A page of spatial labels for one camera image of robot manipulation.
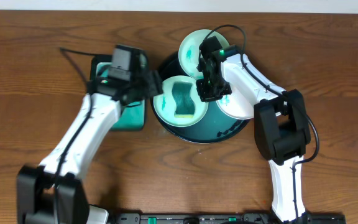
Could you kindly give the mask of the green scouring sponge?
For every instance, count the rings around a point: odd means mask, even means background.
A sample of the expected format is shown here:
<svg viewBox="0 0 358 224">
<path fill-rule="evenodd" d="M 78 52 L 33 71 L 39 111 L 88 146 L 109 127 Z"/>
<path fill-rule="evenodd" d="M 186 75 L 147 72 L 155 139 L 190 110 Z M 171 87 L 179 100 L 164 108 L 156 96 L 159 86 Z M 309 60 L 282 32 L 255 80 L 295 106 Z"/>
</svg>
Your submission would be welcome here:
<svg viewBox="0 0 358 224">
<path fill-rule="evenodd" d="M 191 99 L 192 85 L 190 83 L 177 82 L 173 84 L 172 96 L 176 104 L 174 117 L 192 118 L 195 113 L 195 103 Z"/>
</svg>

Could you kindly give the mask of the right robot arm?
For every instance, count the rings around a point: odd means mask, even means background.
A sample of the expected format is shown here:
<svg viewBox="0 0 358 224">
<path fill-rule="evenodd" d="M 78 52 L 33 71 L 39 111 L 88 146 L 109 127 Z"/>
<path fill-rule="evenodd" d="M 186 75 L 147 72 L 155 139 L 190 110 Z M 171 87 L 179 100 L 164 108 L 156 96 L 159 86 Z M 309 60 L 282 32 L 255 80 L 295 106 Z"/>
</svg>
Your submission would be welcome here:
<svg viewBox="0 0 358 224">
<path fill-rule="evenodd" d="M 317 136 L 302 94 L 272 83 L 238 46 L 223 47 L 213 39 L 200 45 L 198 70 L 203 73 L 196 82 L 201 101 L 232 96 L 237 111 L 253 111 L 255 143 L 272 173 L 273 213 L 281 223 L 300 221 L 306 212 L 300 168 L 308 161 L 306 146 Z"/>
</svg>

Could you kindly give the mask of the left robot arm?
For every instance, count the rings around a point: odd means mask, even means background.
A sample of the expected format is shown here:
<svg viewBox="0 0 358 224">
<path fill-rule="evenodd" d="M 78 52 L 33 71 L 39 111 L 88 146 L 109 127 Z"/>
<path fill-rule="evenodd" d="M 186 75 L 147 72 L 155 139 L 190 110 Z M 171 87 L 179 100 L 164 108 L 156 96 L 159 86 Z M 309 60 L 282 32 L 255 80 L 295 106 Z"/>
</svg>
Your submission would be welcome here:
<svg viewBox="0 0 358 224">
<path fill-rule="evenodd" d="M 82 180 L 103 139 L 131 103 L 162 94 L 162 81 L 149 68 L 144 50 L 118 46 L 106 77 L 87 80 L 79 113 L 56 148 L 37 167 L 23 166 L 16 179 L 18 223 L 109 223 L 109 212 L 90 205 Z"/>
</svg>

